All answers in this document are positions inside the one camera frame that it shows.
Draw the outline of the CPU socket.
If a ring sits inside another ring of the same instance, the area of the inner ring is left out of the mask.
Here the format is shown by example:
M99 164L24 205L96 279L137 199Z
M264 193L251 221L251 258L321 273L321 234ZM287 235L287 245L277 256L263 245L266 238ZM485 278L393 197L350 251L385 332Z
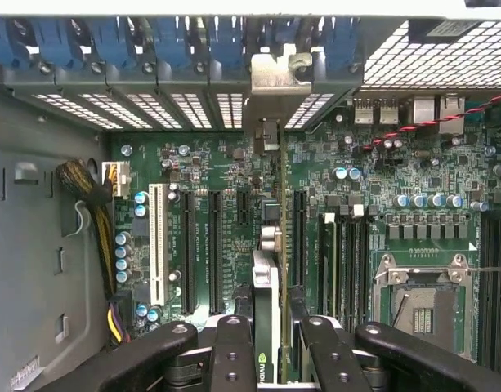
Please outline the CPU socket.
M370 319L474 360L474 283L466 251L383 252Z

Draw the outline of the long black expansion slot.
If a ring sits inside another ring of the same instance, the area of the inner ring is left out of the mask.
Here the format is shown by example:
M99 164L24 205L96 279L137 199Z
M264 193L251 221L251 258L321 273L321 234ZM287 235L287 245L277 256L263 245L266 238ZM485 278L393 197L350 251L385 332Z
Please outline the long black expansion slot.
M195 195L184 191L181 193L181 309L184 315L193 314L196 308L195 239Z
M222 192L208 192L209 313L221 314L223 301Z
M306 274L306 212L307 193L293 192L292 272L293 284L303 285Z

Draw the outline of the white expansion slot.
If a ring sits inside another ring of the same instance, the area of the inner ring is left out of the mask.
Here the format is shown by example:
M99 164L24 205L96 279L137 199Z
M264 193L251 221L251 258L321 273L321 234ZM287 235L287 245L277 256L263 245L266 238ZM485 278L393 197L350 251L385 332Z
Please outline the white expansion slot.
M168 300L168 186L149 184L150 304Z

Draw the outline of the short black expansion slot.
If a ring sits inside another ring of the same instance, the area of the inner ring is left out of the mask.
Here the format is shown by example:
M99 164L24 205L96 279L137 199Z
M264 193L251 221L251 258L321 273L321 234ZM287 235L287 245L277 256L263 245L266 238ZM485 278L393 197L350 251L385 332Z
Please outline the short black expansion slot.
M249 225L250 213L250 192L247 189L238 189L236 193L237 222L239 225Z

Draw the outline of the green motherboard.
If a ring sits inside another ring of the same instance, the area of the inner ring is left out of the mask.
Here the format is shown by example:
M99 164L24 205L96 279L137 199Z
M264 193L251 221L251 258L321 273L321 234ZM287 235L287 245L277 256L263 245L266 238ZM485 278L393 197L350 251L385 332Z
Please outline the green motherboard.
M469 267L501 266L501 127L466 127L458 136L426 131L367 150L367 129L325 124L286 142L287 283L305 293L308 314L352 332L371 316L374 273L383 252L466 251ZM131 171L131 194L114 206L116 279L129 293L133 336L209 313L208 192L222 192L224 310L253 286L252 255L266 220L277 219L271 161L242 133L127 133L112 140ZM150 304L149 184L168 186L168 300ZM237 222L236 193L250 192L249 225ZM293 284L293 192L307 193L306 274ZM181 193L195 195L193 314L181 309ZM501 273L471 272L476 311L474 361L501 373Z

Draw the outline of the open black PC case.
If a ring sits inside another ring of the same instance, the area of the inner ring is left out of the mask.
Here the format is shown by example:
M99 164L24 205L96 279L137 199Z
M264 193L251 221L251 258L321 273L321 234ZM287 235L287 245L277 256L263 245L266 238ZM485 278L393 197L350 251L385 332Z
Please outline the open black PC case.
M97 53L88 20L107 16L128 18L132 69ZM186 18L185 69L156 57L155 20L165 16ZM239 69L211 57L214 16L241 17ZM338 71L325 64L329 16L359 21L355 59ZM71 19L80 70L42 58L38 17ZM0 18L30 58L27 69L0 65L0 392L38 392L141 337L124 321L133 303L116 279L114 206L129 198L132 175L112 140L239 132L253 143L244 129L250 62L272 53L278 17L301 18L294 45L312 58L296 74L311 93L289 119L286 142L325 124L369 130L367 150L419 131L501 127L501 0L0 0ZM257 382L257 392L319 392L293 362L289 288L280 383Z

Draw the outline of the blue slot retention clip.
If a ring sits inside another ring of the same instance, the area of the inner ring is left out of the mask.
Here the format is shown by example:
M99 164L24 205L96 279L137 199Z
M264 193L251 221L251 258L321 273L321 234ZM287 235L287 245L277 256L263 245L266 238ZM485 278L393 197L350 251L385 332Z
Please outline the blue slot retention clip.
M191 59L187 43L186 18L165 16L155 20L154 49L156 57L172 69L185 69Z
M243 63L243 27L240 16L214 16L209 21L211 57L223 69L234 70Z
M338 71L353 63L359 21L355 17L329 16L324 18L323 48L326 69Z
M137 65L135 43L126 16L107 16L88 20L99 57L119 69Z
M271 20L271 52L282 56L284 44L296 42L300 17L278 17Z
M12 22L0 18L0 65L10 69L27 69L30 65L29 51L13 26Z
M38 17L31 22L44 60L64 70L80 70L83 67L83 52L71 19Z

